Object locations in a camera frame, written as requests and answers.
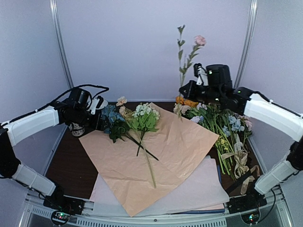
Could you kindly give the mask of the peach wrapping paper sheet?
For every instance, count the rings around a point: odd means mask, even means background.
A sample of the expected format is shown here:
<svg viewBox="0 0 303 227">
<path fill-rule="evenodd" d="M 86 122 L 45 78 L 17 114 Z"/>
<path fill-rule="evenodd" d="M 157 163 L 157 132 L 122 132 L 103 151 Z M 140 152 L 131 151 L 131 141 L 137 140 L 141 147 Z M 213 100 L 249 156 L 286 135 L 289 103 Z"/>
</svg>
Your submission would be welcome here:
<svg viewBox="0 0 303 227">
<path fill-rule="evenodd" d="M 180 186 L 218 139 L 201 125 L 159 106 L 156 132 L 147 132 L 142 148 L 125 138 L 113 142 L 92 131 L 80 142 L 126 213 L 133 217 Z"/>
</svg>

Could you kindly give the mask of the white hydrangea green leaf bunch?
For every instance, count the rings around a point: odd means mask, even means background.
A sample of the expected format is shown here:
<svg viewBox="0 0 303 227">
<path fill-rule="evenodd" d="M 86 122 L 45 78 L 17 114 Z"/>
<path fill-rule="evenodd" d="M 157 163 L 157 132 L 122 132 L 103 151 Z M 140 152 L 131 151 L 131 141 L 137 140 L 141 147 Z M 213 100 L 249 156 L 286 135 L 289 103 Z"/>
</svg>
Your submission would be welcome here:
<svg viewBox="0 0 303 227">
<path fill-rule="evenodd" d="M 130 128 L 138 136 L 139 144 L 143 147 L 143 137 L 147 132 L 157 132 L 157 123 L 160 119 L 159 112 L 151 106 L 151 103 L 137 105 L 131 114 Z"/>
</svg>

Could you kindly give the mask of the peach flower stem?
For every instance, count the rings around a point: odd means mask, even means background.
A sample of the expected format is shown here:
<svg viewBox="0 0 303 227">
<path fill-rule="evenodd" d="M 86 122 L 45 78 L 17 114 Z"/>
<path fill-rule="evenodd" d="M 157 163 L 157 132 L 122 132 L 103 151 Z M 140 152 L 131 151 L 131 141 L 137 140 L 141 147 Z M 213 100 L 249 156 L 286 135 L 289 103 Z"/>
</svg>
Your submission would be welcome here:
<svg viewBox="0 0 303 227">
<path fill-rule="evenodd" d="M 156 132 L 158 130 L 156 128 L 156 125 L 160 118 L 160 114 L 154 107 L 151 106 L 151 103 L 141 103 L 137 105 L 134 111 L 127 109 L 125 106 L 126 103 L 127 99 L 122 96 L 118 98 L 116 106 L 119 107 L 119 113 L 126 121 L 128 128 L 134 131 L 134 134 L 139 140 L 138 146 L 144 151 L 147 160 L 147 165 L 151 174 L 152 185 L 154 188 L 156 188 L 155 176 L 149 159 L 149 156 L 153 156 L 151 152 L 146 149 L 143 143 L 143 138 L 145 133 Z"/>
</svg>

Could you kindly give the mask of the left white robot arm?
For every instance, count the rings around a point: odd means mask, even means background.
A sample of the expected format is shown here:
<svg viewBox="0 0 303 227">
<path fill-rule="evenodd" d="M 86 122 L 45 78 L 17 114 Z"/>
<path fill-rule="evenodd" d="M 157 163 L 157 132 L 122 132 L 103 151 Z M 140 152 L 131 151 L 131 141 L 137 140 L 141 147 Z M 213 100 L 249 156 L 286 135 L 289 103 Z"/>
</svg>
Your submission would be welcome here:
<svg viewBox="0 0 303 227">
<path fill-rule="evenodd" d="M 85 87 L 71 88 L 44 106 L 0 125 L 0 177 L 50 196 L 50 203 L 58 210 L 68 206 L 68 199 L 56 192 L 58 187 L 52 180 L 21 161 L 15 154 L 15 147 L 58 125 L 77 124 L 98 131 L 108 128 L 109 120 L 102 116 L 108 101 L 101 94 L 109 89 L 100 86 L 101 91 L 92 95 Z"/>
</svg>

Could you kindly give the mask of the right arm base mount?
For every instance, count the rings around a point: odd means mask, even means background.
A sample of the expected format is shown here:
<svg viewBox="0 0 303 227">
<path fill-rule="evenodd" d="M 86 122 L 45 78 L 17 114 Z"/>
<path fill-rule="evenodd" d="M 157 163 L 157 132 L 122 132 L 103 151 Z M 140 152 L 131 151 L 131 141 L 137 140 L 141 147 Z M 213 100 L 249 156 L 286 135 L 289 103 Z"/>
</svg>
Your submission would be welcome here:
<svg viewBox="0 0 303 227">
<path fill-rule="evenodd" d="M 257 198 L 254 195 L 232 197 L 227 203 L 229 214 L 240 214 L 241 220 L 248 225 L 257 224 L 261 218 L 260 208 L 267 205 L 264 196 Z"/>
</svg>

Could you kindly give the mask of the blue hydrangea bunch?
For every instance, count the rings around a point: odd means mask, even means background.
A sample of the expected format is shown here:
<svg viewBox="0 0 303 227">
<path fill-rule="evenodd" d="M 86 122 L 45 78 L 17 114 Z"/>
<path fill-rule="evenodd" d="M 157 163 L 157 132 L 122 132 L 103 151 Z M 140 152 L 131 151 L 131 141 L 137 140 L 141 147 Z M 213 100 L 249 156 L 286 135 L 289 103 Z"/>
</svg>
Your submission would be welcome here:
<svg viewBox="0 0 303 227">
<path fill-rule="evenodd" d="M 104 132 L 109 134 L 109 138 L 113 142 L 116 142 L 118 139 L 123 140 L 124 137 L 126 137 L 133 141 L 136 145 L 139 145 L 137 136 L 134 134 L 133 130 L 128 128 L 128 125 L 119 113 L 119 110 L 117 111 L 113 105 L 110 105 L 105 109 L 104 115 L 109 118 L 109 128 L 104 130 Z M 158 158 L 153 154 L 152 156 L 154 159 L 158 160 Z"/>
</svg>

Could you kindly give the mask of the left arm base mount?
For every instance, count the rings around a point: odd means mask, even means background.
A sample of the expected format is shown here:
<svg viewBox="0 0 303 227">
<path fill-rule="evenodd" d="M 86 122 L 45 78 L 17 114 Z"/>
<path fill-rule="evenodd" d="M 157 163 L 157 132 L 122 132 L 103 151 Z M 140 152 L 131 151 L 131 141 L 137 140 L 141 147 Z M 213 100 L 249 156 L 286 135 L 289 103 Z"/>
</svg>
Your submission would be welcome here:
<svg viewBox="0 0 303 227">
<path fill-rule="evenodd" d="M 63 199 L 60 201 L 55 200 L 50 196 L 46 196 L 43 205 L 54 210 L 50 217 L 53 224 L 62 226 L 67 224 L 72 216 L 82 214 L 85 201 L 66 196 L 63 196 Z"/>
</svg>

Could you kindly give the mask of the pink flower long stem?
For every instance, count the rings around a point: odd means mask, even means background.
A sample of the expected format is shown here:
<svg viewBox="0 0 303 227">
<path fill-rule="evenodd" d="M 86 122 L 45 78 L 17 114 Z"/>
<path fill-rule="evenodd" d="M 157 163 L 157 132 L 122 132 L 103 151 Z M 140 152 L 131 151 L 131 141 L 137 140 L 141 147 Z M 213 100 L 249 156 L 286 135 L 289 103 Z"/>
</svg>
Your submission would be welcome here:
<svg viewBox="0 0 303 227">
<path fill-rule="evenodd" d="M 186 25 L 180 25 L 177 27 L 179 38 L 177 39 L 178 44 L 178 71 L 179 71 L 179 82 L 180 87 L 184 85 L 187 71 L 193 65 L 193 59 L 199 55 L 198 51 L 202 49 L 206 45 L 206 39 L 197 35 L 194 37 L 194 44 L 192 45 L 192 50 L 189 54 L 184 52 L 184 45 L 186 41 L 183 39 L 183 33 Z"/>
</svg>

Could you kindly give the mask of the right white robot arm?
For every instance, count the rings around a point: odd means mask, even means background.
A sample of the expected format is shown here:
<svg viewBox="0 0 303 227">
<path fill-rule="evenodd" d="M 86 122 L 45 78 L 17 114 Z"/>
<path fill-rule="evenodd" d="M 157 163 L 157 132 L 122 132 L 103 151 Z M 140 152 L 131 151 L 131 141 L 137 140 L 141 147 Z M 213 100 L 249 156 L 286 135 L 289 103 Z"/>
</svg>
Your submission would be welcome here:
<svg viewBox="0 0 303 227">
<path fill-rule="evenodd" d="M 218 104 L 222 109 L 262 122 L 290 140 L 290 148 L 282 159 L 258 178 L 254 191 L 243 197 L 243 205 L 252 209 L 261 201 L 261 195 L 303 170 L 303 116 L 259 91 L 234 88 L 227 65 L 213 64 L 203 68 L 198 63 L 194 65 L 194 76 L 195 80 L 179 88 L 184 98 Z"/>
</svg>

